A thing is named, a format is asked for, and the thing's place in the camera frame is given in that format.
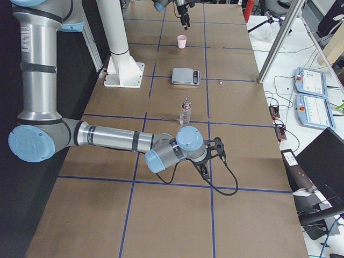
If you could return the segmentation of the grey digital kitchen scale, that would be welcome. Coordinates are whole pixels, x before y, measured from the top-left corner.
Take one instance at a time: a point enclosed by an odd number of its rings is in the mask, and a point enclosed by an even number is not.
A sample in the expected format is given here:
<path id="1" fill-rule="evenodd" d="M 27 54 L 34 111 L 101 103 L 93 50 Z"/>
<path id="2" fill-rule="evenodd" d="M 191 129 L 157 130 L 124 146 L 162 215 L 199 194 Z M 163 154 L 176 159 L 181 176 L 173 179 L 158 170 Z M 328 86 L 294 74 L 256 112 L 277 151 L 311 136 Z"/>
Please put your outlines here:
<path id="1" fill-rule="evenodd" d="M 200 71 L 191 68 L 174 68 L 171 82 L 173 84 L 200 85 Z"/>

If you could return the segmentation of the white pedestal column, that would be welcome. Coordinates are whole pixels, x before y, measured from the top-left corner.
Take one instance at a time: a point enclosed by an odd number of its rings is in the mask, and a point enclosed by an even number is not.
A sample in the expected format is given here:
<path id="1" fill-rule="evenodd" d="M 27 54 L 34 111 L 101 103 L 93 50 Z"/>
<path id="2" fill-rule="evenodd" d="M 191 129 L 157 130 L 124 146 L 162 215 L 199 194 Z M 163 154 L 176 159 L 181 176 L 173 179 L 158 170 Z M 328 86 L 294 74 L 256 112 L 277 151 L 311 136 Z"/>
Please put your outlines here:
<path id="1" fill-rule="evenodd" d="M 135 62 L 130 55 L 120 1 L 98 0 L 96 3 L 111 54 L 104 85 L 139 88 L 145 64 Z"/>

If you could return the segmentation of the orange black connector block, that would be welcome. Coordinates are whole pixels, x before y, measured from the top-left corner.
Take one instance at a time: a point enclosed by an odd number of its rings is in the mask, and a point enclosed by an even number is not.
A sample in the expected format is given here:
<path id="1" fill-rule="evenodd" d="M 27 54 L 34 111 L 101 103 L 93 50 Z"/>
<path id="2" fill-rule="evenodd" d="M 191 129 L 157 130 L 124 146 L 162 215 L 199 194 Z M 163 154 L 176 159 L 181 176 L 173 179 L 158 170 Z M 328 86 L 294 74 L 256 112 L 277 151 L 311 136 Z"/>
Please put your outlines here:
<path id="1" fill-rule="evenodd" d="M 269 105 L 269 112 L 272 119 L 280 118 L 280 107 L 279 105 Z"/>

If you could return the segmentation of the lower teach pendant tablet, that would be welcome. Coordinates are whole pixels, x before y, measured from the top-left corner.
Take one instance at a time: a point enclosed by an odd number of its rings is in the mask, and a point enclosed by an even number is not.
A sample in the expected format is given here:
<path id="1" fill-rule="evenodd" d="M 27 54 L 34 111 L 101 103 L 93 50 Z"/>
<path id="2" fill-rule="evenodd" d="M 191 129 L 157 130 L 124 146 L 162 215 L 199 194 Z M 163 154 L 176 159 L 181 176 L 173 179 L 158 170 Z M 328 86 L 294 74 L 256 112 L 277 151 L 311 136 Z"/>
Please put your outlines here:
<path id="1" fill-rule="evenodd" d="M 296 112 L 299 121 L 308 127 L 336 129 L 330 103 L 327 97 L 308 94 L 296 95 Z"/>

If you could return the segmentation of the aluminium frame post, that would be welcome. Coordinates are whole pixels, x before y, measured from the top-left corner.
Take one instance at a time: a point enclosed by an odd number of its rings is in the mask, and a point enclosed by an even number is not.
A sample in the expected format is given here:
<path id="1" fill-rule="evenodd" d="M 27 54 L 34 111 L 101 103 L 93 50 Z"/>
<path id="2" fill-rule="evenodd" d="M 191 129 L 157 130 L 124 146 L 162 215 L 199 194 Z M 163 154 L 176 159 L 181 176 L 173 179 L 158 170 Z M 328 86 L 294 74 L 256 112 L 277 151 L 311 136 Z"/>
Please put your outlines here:
<path id="1" fill-rule="evenodd" d="M 289 11 L 284 18 L 283 24 L 273 42 L 273 45 L 267 55 L 267 58 L 262 66 L 261 71 L 259 72 L 259 75 L 257 77 L 257 83 L 263 83 L 263 81 L 266 79 L 267 74 L 269 73 L 284 41 L 287 35 L 289 34 L 289 31 L 296 19 L 296 17 L 300 14 L 300 11 L 302 9 L 302 6 L 304 5 L 305 1 L 299 1 L 295 0 L 292 2 Z"/>

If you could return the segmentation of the pink paper cup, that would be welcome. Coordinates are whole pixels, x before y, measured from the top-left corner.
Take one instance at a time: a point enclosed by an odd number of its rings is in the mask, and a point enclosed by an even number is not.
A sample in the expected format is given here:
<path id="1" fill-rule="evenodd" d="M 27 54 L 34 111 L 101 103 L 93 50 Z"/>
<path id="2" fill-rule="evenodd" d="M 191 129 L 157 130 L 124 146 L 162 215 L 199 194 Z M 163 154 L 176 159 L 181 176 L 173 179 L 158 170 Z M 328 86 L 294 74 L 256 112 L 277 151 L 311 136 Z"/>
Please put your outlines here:
<path id="1" fill-rule="evenodd" d="M 187 36 L 185 35 L 178 35 L 177 36 L 177 44 L 179 49 L 184 49 L 187 43 Z"/>

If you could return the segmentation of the black computer monitor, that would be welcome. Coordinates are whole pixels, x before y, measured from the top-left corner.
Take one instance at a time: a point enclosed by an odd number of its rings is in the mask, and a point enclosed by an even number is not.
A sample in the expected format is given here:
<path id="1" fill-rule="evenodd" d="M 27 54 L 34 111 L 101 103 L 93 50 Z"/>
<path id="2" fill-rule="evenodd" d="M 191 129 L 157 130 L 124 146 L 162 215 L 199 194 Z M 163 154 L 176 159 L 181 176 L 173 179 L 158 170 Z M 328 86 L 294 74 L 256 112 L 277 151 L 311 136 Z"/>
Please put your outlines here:
<path id="1" fill-rule="evenodd" d="M 343 203 L 343 139 L 328 127 L 296 160 L 332 205 Z"/>

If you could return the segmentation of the upper teach pendant tablet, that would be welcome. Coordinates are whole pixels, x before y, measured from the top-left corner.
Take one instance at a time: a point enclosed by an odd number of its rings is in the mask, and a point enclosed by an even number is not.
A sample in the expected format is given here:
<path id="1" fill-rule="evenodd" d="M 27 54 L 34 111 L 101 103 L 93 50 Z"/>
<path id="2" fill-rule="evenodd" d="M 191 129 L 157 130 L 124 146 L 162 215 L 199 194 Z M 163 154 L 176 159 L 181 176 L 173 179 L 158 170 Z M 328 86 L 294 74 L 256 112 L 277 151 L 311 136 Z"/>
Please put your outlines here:
<path id="1" fill-rule="evenodd" d="M 297 92 L 320 97 L 328 96 L 324 72 L 298 67 L 295 69 L 294 78 Z"/>

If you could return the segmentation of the glass sauce dispenser bottle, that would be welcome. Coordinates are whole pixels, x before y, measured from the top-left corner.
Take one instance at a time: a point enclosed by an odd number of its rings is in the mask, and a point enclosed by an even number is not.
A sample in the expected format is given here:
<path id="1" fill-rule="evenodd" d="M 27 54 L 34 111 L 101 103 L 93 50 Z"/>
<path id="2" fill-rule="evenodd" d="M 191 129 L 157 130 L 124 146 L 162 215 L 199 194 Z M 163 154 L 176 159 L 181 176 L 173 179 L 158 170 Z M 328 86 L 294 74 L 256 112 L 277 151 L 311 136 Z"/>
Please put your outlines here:
<path id="1" fill-rule="evenodd" d="M 188 125 L 191 117 L 191 102 L 189 97 L 186 97 L 181 104 L 181 113 L 180 113 L 180 124 Z"/>

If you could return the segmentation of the teach pendant tablet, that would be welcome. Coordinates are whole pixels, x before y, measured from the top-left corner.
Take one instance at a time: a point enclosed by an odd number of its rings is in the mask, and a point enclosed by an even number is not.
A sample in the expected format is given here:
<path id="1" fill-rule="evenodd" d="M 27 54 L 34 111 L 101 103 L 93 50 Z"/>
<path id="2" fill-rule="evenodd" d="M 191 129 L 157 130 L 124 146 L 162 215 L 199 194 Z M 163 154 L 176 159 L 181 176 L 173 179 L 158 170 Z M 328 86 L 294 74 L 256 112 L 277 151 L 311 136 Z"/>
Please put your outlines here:
<path id="1" fill-rule="evenodd" d="M 324 72 L 298 67 L 295 69 L 294 78 L 297 92 L 320 97 L 328 96 Z"/>
<path id="2" fill-rule="evenodd" d="M 308 94 L 296 95 L 296 112 L 299 121 L 308 127 L 336 129 L 330 103 L 327 97 Z"/>

